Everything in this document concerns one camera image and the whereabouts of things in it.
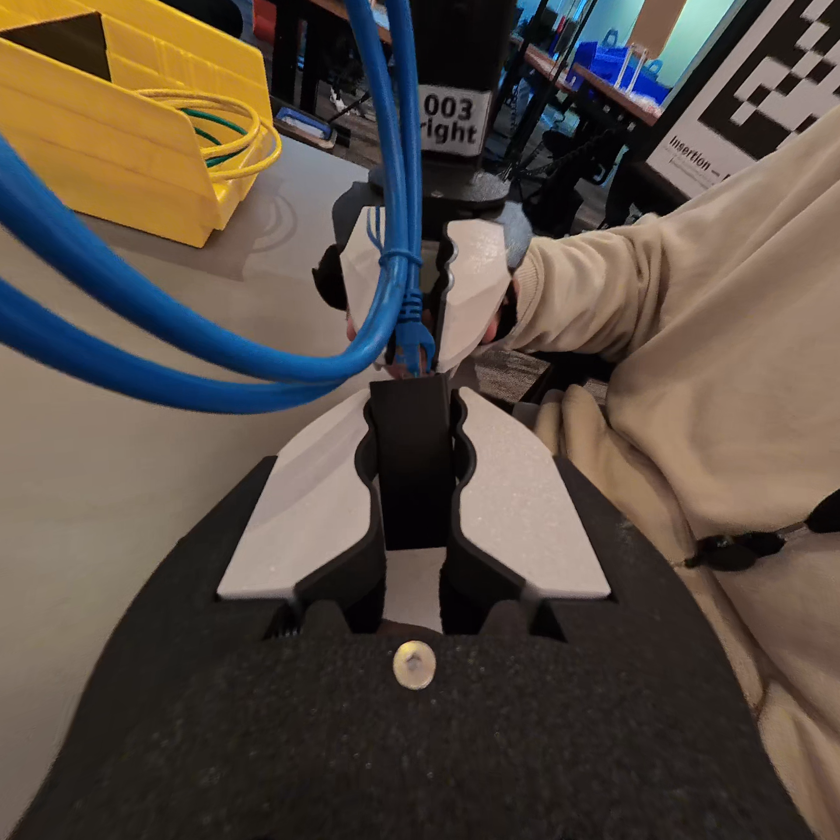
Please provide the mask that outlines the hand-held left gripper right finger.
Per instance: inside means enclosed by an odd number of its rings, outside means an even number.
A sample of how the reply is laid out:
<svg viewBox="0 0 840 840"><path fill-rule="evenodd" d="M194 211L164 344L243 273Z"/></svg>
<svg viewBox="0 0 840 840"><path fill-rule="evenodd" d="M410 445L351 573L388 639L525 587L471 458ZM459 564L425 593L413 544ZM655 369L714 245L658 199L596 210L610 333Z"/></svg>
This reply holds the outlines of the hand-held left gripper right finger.
<svg viewBox="0 0 840 840"><path fill-rule="evenodd" d="M549 450L468 387L453 393L456 486L444 577L468 599L612 593Z"/></svg>

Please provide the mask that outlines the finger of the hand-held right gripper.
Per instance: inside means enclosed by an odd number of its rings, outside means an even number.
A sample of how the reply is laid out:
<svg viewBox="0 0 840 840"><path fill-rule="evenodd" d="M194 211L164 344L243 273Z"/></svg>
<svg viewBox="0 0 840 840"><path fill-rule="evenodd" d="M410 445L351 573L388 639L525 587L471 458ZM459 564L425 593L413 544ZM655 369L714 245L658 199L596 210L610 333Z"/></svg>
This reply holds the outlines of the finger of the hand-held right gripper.
<svg viewBox="0 0 840 840"><path fill-rule="evenodd" d="M437 374L453 371L481 344L511 279L502 225L463 219L444 227L450 256L442 267L444 287L437 312Z"/></svg>
<svg viewBox="0 0 840 840"><path fill-rule="evenodd" d="M361 330L373 304L381 273L384 235L384 207L363 206L340 256L353 335Z"/></svg>

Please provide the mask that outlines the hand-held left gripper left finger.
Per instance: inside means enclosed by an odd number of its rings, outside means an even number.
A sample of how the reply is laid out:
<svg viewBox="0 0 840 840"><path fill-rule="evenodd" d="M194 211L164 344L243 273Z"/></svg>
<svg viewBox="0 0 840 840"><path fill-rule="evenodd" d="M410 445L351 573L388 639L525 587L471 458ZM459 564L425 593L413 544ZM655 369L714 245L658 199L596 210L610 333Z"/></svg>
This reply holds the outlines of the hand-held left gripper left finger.
<svg viewBox="0 0 840 840"><path fill-rule="evenodd" d="M222 600L359 601L385 576L360 390L284 445L219 582Z"/></svg>

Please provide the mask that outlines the black network switch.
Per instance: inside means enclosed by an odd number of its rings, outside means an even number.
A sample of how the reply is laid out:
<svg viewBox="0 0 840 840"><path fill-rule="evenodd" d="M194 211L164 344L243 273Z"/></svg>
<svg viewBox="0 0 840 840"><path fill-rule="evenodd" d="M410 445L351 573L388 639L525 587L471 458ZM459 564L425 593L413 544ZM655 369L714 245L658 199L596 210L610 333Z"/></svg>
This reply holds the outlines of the black network switch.
<svg viewBox="0 0 840 840"><path fill-rule="evenodd" d="M385 547L443 548L455 491L448 385L438 375L374 381L370 393Z"/></svg>

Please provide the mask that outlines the yellow plastic bin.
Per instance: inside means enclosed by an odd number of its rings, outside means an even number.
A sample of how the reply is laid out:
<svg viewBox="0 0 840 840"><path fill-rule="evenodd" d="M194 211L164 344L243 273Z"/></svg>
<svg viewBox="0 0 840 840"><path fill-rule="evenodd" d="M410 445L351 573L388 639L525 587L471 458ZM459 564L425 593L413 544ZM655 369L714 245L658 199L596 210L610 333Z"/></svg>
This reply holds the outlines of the yellow plastic bin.
<svg viewBox="0 0 840 840"><path fill-rule="evenodd" d="M263 56L161 2L1 2L2 29L88 12L112 81L2 41L2 136L74 211L201 248L280 156Z"/></svg>

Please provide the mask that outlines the person's right hand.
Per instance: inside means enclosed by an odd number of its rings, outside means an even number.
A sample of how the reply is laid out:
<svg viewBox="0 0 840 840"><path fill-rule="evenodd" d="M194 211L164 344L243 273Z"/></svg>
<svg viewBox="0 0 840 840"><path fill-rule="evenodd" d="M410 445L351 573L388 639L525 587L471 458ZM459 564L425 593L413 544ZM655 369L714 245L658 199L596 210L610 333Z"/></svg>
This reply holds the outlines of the person's right hand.
<svg viewBox="0 0 840 840"><path fill-rule="evenodd" d="M518 279L511 275L511 282L508 285L504 298L501 301L499 309L494 314L493 318L487 326L483 338L479 345L490 345L496 341L506 338L515 328L518 322L518 297L520 285ZM430 331L437 326L436 321L437 312L433 309L424 309L422 315L423 324L430 329ZM356 329L354 321L349 313L346 315L346 337L352 340L356 337Z"/></svg>

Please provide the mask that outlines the small blue bin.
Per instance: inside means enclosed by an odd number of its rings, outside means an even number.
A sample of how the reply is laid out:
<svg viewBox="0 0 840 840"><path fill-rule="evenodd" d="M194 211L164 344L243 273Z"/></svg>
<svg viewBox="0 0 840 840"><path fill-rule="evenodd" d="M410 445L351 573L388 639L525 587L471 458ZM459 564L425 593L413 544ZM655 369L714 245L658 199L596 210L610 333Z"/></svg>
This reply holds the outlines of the small blue bin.
<svg viewBox="0 0 840 840"><path fill-rule="evenodd" d="M572 65L584 68L596 77L618 87L662 104L671 88L662 84L658 74L662 70L660 59L649 59L639 64L639 56L631 54L626 46L618 45L618 30L608 30L599 42L581 41L577 45Z"/></svg>

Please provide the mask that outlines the long wooden workbench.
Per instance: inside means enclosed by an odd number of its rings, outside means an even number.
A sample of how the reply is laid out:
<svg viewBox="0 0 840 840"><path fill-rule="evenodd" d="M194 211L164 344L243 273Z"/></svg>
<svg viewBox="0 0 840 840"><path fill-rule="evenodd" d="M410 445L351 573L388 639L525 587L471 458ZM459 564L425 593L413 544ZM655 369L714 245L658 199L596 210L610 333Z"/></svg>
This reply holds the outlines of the long wooden workbench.
<svg viewBox="0 0 840 840"><path fill-rule="evenodd" d="M558 91L567 97L584 91L594 91L608 104L624 110L648 127L653 127L659 119L660 110L656 103L652 106L644 104L639 98L634 98L577 64L573 65L571 70L567 70L561 59L552 58L535 45L526 48L524 59L529 68L536 70L541 78L548 81L552 91Z"/></svg>

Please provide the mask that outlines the printed marker tag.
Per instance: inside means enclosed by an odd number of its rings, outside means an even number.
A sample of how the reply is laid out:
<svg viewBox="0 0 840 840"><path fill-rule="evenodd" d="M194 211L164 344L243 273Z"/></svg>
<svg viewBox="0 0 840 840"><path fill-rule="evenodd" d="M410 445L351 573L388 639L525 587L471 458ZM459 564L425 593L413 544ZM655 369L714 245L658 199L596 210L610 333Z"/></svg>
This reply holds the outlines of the printed marker tag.
<svg viewBox="0 0 840 840"><path fill-rule="evenodd" d="M667 106L645 164L693 198L838 107L839 2L747 2Z"/></svg>

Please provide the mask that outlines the black bin divider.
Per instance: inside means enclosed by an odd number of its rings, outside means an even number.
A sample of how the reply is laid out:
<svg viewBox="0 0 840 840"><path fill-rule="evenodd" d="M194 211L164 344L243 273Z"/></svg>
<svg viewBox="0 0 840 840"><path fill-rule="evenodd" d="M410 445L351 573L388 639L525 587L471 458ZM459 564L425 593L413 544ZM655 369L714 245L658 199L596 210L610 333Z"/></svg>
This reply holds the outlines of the black bin divider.
<svg viewBox="0 0 840 840"><path fill-rule="evenodd" d="M99 12L2 29L2 41L111 82L107 40Z"/></svg>

